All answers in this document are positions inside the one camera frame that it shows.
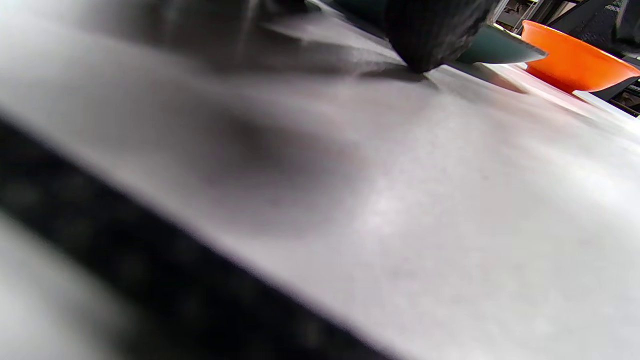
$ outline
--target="dark object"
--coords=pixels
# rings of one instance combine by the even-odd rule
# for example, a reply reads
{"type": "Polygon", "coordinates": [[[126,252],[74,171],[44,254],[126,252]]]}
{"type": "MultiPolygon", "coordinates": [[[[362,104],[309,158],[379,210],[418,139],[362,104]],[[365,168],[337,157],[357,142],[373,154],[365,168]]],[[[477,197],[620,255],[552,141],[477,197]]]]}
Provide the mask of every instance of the dark object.
{"type": "Polygon", "coordinates": [[[584,0],[549,26],[619,58],[640,55],[639,0],[584,0]]]}
{"type": "Polygon", "coordinates": [[[389,0],[387,37],[415,72],[458,58],[470,45],[496,0],[389,0]]]}
{"type": "Polygon", "coordinates": [[[637,57],[640,55],[640,1],[623,2],[616,26],[614,45],[623,53],[637,57]]]}

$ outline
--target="black glove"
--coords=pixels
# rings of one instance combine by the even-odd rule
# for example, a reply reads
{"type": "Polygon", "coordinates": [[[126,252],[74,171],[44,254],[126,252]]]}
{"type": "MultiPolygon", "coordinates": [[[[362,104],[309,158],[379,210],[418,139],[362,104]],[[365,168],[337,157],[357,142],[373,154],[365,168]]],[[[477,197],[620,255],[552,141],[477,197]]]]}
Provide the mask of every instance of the black glove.
{"type": "Polygon", "coordinates": [[[640,0],[623,0],[613,29],[614,46],[628,56],[640,56],[640,0]]]}

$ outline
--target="orange bowl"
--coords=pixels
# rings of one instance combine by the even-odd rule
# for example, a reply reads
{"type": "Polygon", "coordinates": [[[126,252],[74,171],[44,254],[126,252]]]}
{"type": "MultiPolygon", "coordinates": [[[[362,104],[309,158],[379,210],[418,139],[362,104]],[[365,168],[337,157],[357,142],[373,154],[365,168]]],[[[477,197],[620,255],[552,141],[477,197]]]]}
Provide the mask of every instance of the orange bowl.
{"type": "Polygon", "coordinates": [[[533,21],[522,24],[522,40],[549,53],[528,63],[527,72],[561,90],[593,92],[640,76],[635,66],[565,33],[533,21]]]}

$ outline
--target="white table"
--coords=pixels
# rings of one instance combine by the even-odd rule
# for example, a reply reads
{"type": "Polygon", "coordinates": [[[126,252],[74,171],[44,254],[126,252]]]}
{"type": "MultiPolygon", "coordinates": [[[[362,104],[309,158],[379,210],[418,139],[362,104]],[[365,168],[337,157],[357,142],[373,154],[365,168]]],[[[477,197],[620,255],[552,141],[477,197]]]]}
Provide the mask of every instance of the white table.
{"type": "Polygon", "coordinates": [[[524,94],[449,67],[420,82],[333,21],[327,45],[194,15],[170,53],[127,37],[136,16],[88,29],[41,3],[0,15],[16,124],[375,347],[640,354],[632,121],[515,67],[494,70],[524,94]]]}

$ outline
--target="orange plastic bowl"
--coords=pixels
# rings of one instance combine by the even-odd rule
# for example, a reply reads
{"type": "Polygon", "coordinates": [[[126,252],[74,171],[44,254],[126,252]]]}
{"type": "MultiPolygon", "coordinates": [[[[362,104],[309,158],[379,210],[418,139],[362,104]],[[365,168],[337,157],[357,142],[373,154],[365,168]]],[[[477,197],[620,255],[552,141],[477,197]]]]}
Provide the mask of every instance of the orange plastic bowl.
{"type": "Polygon", "coordinates": [[[549,53],[527,72],[561,90],[598,91],[640,76],[633,65],[558,30],[524,21],[522,40],[549,53]]]}

